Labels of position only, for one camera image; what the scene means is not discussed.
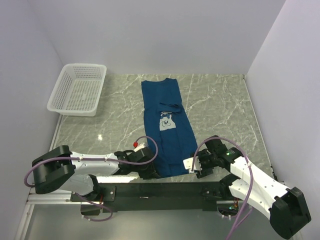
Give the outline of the white perforated plastic basket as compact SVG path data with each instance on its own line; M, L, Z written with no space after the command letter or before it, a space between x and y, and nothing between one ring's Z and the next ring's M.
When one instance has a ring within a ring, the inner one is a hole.
M102 64L66 64L55 83L47 110L63 116L94 117L107 67Z

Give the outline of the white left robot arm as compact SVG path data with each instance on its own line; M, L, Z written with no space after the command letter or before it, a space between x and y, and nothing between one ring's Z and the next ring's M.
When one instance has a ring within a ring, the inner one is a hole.
M145 144L105 155L80 154L61 145L32 162L33 188L38 195L63 190L94 201L103 194L98 177L137 173L143 180L160 178L155 158Z

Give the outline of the blue printed t-shirt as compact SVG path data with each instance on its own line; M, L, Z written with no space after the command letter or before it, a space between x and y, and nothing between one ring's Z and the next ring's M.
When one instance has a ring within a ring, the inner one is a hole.
M142 81L144 130L158 146L154 165L162 178L188 173L183 160L195 153L197 142L183 107L176 79Z

